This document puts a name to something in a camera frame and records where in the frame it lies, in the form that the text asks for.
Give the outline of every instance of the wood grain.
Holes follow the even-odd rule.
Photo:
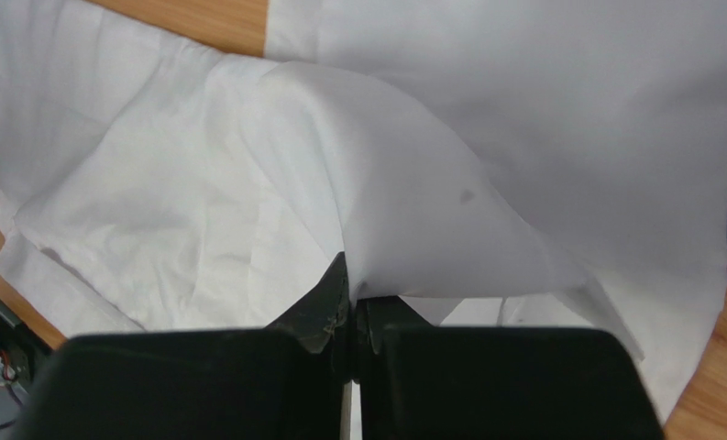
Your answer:
[[[217,49],[260,56],[265,41],[267,0],[94,0],[119,13],[166,28]],[[3,238],[0,234],[0,248]],[[50,345],[57,330],[0,277],[0,298]],[[727,440],[726,306],[699,369],[672,413],[670,440]]]

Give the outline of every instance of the white cloth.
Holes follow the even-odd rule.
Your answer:
[[[671,412],[727,283],[727,0],[271,0],[266,56],[372,75],[455,130],[599,277]]]
[[[0,2],[0,227],[0,272],[67,336],[264,325],[345,250],[354,292],[562,292],[639,354],[412,97],[83,2]]]

